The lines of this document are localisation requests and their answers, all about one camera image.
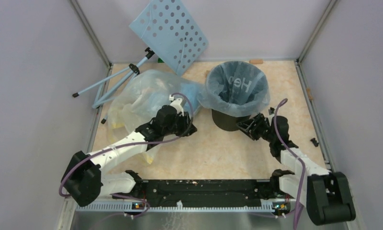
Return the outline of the black plastic trash bin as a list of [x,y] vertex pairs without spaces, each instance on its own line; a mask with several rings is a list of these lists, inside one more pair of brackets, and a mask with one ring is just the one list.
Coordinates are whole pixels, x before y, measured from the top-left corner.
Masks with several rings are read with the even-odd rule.
[[249,120],[251,115],[234,117],[212,109],[212,119],[216,126],[224,131],[238,131],[237,123]]

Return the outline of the translucent yellowish trash bag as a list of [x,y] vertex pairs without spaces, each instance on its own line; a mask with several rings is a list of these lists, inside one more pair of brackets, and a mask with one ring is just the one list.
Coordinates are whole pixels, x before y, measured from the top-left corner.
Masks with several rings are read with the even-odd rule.
[[[199,110],[197,94],[202,85],[180,78],[168,72],[147,70],[135,77],[117,96],[108,111],[108,124],[111,129],[125,128],[128,134],[140,125],[149,122],[157,111],[169,105],[169,96],[185,100],[184,111],[194,115]],[[166,143],[172,142],[174,136],[166,136]],[[144,152],[151,161],[161,144]]]

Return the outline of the light blue trash bag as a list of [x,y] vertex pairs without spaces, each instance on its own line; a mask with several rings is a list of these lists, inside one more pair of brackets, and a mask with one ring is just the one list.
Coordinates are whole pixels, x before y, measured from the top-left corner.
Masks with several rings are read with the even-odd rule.
[[207,74],[197,96],[202,107],[233,117],[257,114],[270,104],[265,73],[243,61],[221,63]]

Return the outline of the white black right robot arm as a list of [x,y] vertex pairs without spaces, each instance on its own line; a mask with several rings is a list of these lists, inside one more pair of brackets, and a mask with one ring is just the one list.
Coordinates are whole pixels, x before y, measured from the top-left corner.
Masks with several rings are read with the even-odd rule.
[[288,120],[284,116],[259,113],[237,123],[252,140],[269,143],[270,153],[288,170],[275,170],[269,191],[274,197],[299,196],[310,220],[317,226],[352,221],[356,218],[347,177],[312,161],[290,140]]

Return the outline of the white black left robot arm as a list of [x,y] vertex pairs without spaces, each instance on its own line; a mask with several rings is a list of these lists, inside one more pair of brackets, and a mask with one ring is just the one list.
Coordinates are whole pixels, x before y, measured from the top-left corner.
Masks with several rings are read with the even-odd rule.
[[75,153],[61,179],[60,196],[72,197],[81,206],[87,206],[101,196],[126,193],[130,198],[140,196],[142,185],[130,173],[109,174],[118,164],[166,143],[197,131],[192,114],[165,105],[149,122],[140,125],[123,139],[90,153]]

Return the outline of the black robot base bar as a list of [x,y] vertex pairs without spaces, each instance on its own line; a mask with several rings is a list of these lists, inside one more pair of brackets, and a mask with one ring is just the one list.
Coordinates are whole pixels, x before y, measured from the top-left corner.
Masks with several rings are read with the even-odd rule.
[[260,207],[264,200],[287,194],[275,180],[142,180],[126,196],[145,199],[151,207]]

